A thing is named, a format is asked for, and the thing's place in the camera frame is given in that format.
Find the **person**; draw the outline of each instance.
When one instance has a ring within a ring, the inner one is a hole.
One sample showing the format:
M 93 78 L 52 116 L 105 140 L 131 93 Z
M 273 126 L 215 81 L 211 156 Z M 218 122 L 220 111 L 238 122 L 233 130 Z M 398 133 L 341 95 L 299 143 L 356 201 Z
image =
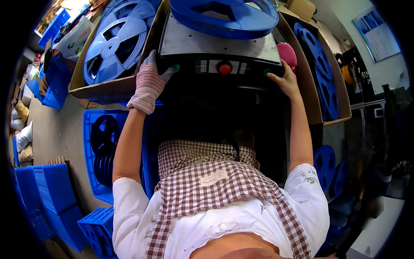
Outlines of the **person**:
M 289 97 L 289 175 L 284 189 L 259 171 L 251 148 L 168 140 L 158 150 L 160 182 L 148 199 L 140 179 L 144 119 L 174 74 L 158 75 L 156 50 L 137 88 L 113 162 L 113 247 L 125 258 L 311 258 L 329 228 L 313 167 L 308 120 L 296 76 L 268 73 Z

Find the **concrete floor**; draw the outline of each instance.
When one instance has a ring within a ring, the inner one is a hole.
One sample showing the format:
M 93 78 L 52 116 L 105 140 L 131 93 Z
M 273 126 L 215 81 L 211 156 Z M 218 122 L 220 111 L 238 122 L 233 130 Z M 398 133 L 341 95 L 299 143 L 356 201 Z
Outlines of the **concrete floor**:
M 98 105 L 95 109 L 128 110 L 120 104 Z M 92 194 L 83 149 L 82 120 L 85 109 L 79 105 L 79 99 L 69 94 L 59 111 L 41 105 L 38 99 L 32 97 L 29 110 L 28 123 L 33 121 L 33 165 L 64 156 L 65 160 L 70 161 L 77 204 L 84 216 L 97 208 L 111 207 L 111 204 L 98 200 Z M 63 247 L 72 258 L 98 258 L 90 246 L 81 254 L 64 243 Z

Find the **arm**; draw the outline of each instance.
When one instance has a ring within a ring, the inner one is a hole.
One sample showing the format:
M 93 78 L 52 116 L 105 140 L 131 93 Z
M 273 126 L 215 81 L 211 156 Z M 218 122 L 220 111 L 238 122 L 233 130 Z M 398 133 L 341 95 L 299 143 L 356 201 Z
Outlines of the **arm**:
M 113 159 L 112 182 L 119 178 L 134 179 L 142 185 L 140 179 L 142 130 L 147 114 L 132 108 L 128 114 Z
M 113 183 L 119 178 L 127 177 L 142 185 L 140 165 L 145 116 L 155 110 L 155 100 L 175 73 L 174 68 L 169 68 L 164 74 L 158 75 L 156 54 L 156 50 L 151 51 L 137 74 L 137 88 L 127 104 L 130 112 L 119 137 L 113 159 Z
M 290 173 L 301 164 L 307 163 L 313 166 L 313 150 L 311 132 L 296 76 L 285 61 L 282 60 L 282 63 L 285 70 L 282 78 L 271 73 L 267 76 L 280 86 L 291 102 Z

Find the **glove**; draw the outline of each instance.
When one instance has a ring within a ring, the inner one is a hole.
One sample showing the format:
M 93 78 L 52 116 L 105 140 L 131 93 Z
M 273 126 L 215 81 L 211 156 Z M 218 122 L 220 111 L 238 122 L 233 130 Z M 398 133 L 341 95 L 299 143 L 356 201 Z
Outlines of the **glove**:
M 128 102 L 128 108 L 135 108 L 150 115 L 155 110 L 155 100 L 164 90 L 165 84 L 176 72 L 175 68 L 169 68 L 167 71 L 158 75 L 156 67 L 157 51 L 154 49 L 144 60 L 137 74 L 137 88 L 135 94 Z

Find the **hand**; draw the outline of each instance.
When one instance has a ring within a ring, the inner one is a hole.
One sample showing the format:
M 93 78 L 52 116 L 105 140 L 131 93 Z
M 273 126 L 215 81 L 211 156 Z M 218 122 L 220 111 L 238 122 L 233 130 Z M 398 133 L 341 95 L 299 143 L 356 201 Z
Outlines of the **hand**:
M 140 66 L 136 79 L 135 95 L 127 104 L 128 108 L 141 110 L 148 115 L 155 110 L 155 100 L 164 90 L 167 81 L 176 72 L 174 68 L 169 68 L 164 74 L 158 75 L 156 55 L 157 51 L 152 50 Z
M 284 76 L 282 78 L 272 73 L 267 73 L 267 77 L 275 81 L 290 99 L 300 97 L 301 93 L 296 82 L 296 75 L 284 60 L 282 60 L 282 64 L 284 69 Z

